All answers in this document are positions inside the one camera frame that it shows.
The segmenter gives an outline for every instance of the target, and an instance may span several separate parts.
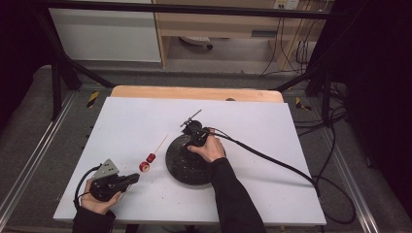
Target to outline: black round base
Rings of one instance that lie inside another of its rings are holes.
[[[190,136],[181,135],[167,149],[166,167],[177,181],[188,185],[209,183],[208,163],[197,153],[185,149]]]

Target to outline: hand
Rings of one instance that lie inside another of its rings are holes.
[[[91,183],[92,179],[87,180],[85,193],[90,191]],[[113,205],[118,203],[120,195],[121,192],[117,192],[108,202],[101,202],[96,200],[90,193],[88,193],[82,196],[82,207],[104,216]]]
[[[213,162],[218,158],[224,157],[224,148],[221,140],[212,134],[209,134],[203,147],[188,146],[188,150],[200,154],[207,162]]]

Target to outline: metal rail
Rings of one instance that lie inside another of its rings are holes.
[[[307,11],[235,8],[235,7],[214,7],[214,6],[193,6],[193,5],[89,2],[89,1],[68,1],[68,0],[38,0],[38,3],[47,8],[94,10],[94,11],[116,11],[116,12],[203,14],[203,15],[244,16],[244,17],[292,17],[292,18],[312,18],[312,19],[341,19],[346,16],[346,14],[344,13],[307,12]]]
[[[48,150],[49,145],[51,144],[55,133],[57,132],[58,128],[60,127],[67,113],[69,112],[69,109],[71,107],[71,104],[76,94],[77,94],[77,91],[72,91],[66,97],[63,103],[63,108],[62,108],[60,115],[58,115],[56,120],[52,121],[51,124],[49,125],[48,129],[46,130],[45,134],[43,135],[36,149],[33,151],[26,165],[21,171],[20,175],[16,179],[13,187],[10,189],[5,200],[1,204],[0,206],[0,232],[2,232],[3,228],[6,226],[6,223],[9,220],[10,216],[12,215],[12,212],[15,209],[18,203],[18,200],[22,196],[24,190],[27,188],[37,167],[42,161],[43,156]]]
[[[319,106],[318,101],[311,99],[310,102],[318,118],[321,118],[321,107]],[[331,129],[324,128],[323,130],[326,136],[327,143],[331,147],[333,140]],[[354,201],[355,207],[357,209],[358,219],[363,228],[363,231],[365,233],[378,233],[379,228],[376,224],[375,218],[373,217],[372,212],[370,212],[369,208],[367,207],[366,201],[364,200],[363,195],[361,194],[361,190],[358,187],[358,184],[355,181],[355,178],[352,175],[352,172],[349,169],[345,161],[345,158],[337,144],[335,144],[333,155],[333,161],[340,174],[340,178],[342,179],[342,182],[344,183],[345,188],[348,191],[348,194]]]

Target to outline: white tabletop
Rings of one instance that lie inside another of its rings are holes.
[[[79,180],[90,168],[111,158],[120,176],[141,174],[139,182],[112,209],[117,222],[219,222],[213,187],[179,183],[165,164],[167,148],[182,135],[180,125],[199,109],[202,112],[194,119],[203,126],[218,128],[310,176],[287,104],[109,97],[53,218],[72,221],[76,214],[73,196]],[[141,173],[139,164],[166,135],[151,170]],[[248,190],[265,225],[326,224],[316,191],[304,178],[229,141],[222,142],[238,180]]]

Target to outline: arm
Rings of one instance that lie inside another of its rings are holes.
[[[222,143],[209,136],[205,146],[189,146],[211,164],[211,180],[215,189],[216,205],[223,233],[264,233],[263,221],[246,188],[236,179],[236,175],[224,157]]]
[[[82,206],[73,219],[73,233],[108,233],[116,218],[109,209],[119,201],[121,192],[116,193],[108,202],[100,202],[88,193],[90,185],[91,180],[88,180],[85,188],[87,194],[82,196]]]

